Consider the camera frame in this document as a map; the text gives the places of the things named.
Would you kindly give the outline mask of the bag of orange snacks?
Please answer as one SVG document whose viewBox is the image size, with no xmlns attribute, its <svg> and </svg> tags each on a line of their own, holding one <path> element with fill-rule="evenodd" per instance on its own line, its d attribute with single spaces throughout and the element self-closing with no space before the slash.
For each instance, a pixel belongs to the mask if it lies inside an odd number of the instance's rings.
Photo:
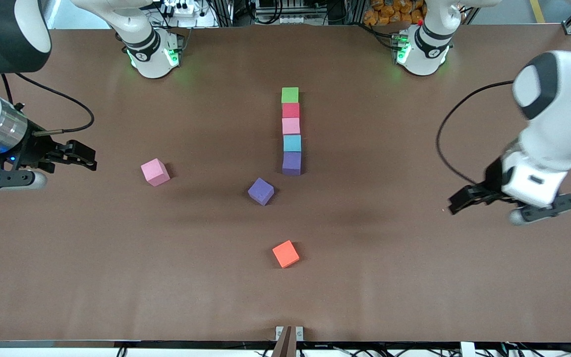
<svg viewBox="0 0 571 357">
<path fill-rule="evenodd" d="M 421 24 L 428 12 L 424 0 L 368 0 L 362 22 L 367 26 L 395 22 Z"/>
</svg>

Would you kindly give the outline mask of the black frame post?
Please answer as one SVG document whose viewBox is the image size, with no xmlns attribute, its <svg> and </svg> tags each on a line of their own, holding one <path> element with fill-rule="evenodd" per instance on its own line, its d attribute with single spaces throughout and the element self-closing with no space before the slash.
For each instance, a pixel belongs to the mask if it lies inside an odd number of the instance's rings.
<svg viewBox="0 0 571 357">
<path fill-rule="evenodd" d="M 218 27 L 233 27 L 234 0 L 208 0 Z"/>
</svg>

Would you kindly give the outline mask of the grey metal bracket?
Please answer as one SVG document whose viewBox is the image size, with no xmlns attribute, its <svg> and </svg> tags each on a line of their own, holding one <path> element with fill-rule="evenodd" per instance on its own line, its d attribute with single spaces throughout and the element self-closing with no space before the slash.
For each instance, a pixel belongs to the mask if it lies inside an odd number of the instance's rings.
<svg viewBox="0 0 571 357">
<path fill-rule="evenodd" d="M 286 327 L 283 327 L 283 326 L 276 327 L 275 341 L 280 338 L 283 330 L 285 330 L 285 329 L 286 329 Z M 298 342 L 304 341 L 304 328 L 302 326 L 293 327 L 292 330 L 295 331 L 296 340 Z"/>
</svg>

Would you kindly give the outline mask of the purple foam block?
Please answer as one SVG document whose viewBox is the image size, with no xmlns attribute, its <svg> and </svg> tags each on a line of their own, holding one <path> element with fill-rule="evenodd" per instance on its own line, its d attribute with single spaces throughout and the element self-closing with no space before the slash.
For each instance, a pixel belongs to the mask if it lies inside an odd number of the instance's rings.
<svg viewBox="0 0 571 357">
<path fill-rule="evenodd" d="M 302 172 L 302 162 L 302 152 L 284 152 L 282 173 L 285 176 L 300 176 Z"/>
<path fill-rule="evenodd" d="M 274 186 L 261 177 L 257 178 L 247 191 L 249 197 L 261 206 L 268 205 L 268 202 L 274 196 L 275 192 Z"/>
</svg>

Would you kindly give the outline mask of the metal table edge rail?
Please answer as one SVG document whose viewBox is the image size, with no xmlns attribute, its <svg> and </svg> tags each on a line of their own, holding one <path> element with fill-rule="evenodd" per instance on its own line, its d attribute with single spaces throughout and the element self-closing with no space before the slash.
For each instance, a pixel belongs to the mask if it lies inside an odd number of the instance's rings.
<svg viewBox="0 0 571 357">
<path fill-rule="evenodd" d="M 0 341 L 0 348 L 147 348 L 168 350 L 265 350 L 274 347 L 274 341 L 179 341 L 179 340 L 142 340 L 142 341 L 109 341 L 109 340 L 16 340 Z M 301 341 L 297 343 L 301 348 L 321 347 L 386 347 L 399 348 L 431 348 L 433 350 L 453 350 L 460 347 L 459 342 L 313 342 Z M 546 350 L 564 351 L 571 353 L 571 343 L 499 343 L 499 342 L 476 342 L 479 350 Z"/>
</svg>

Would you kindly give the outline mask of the long white power strip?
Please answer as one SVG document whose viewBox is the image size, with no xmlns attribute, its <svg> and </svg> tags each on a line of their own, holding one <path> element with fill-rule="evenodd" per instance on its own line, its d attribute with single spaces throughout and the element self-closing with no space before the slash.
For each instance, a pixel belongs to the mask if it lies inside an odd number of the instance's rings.
<svg viewBox="0 0 571 357">
<path fill-rule="evenodd" d="M 257 14 L 255 16 L 254 23 L 258 23 L 260 25 L 298 25 L 310 22 L 310 18 L 304 15 L 299 14 L 281 14 L 274 18 L 273 14 L 267 14 L 265 16 L 261 16 Z"/>
</svg>

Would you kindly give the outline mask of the white switched power strip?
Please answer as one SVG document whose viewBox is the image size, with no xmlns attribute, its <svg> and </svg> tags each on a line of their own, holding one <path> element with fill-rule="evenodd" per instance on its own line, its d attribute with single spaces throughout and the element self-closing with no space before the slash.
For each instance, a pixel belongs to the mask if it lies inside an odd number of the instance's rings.
<svg viewBox="0 0 571 357">
<path fill-rule="evenodd" d="M 204 16 L 201 0 L 159 0 L 159 9 L 167 17 Z"/>
</svg>

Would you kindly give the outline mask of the table cover sheet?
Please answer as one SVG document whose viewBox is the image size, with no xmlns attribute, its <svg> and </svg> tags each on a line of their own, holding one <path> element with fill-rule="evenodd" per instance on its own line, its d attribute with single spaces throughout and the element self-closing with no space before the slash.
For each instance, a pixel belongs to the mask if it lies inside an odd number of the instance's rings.
<svg viewBox="0 0 571 357">
<path fill-rule="evenodd" d="M 560 25 L 463 26 L 428 77 L 357 27 L 195 30 L 157 80 L 112 31 L 52 41 L 30 77 L 95 113 L 72 138 L 98 169 L 0 192 L 0 340 L 267 340 L 293 325 L 313 341 L 571 341 L 571 212 L 452 216 L 464 182 L 434 148 L 465 95 L 571 51 Z M 300 176 L 282 173 L 283 87 L 299 88 Z M 141 165 L 156 158 L 171 179 L 154 187 Z M 266 206 L 247 193 L 259 177 Z M 288 240 L 300 260 L 282 269 L 272 249 Z"/>
</svg>

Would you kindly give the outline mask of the orange foam block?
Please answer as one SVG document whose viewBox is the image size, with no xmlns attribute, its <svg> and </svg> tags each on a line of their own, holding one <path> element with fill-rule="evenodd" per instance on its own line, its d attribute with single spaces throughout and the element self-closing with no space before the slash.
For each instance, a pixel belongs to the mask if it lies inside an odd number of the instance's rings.
<svg viewBox="0 0 571 357">
<path fill-rule="evenodd" d="M 297 253 L 294 243 L 290 240 L 274 247 L 272 253 L 282 269 L 288 268 L 300 260 L 299 253 Z"/>
</svg>

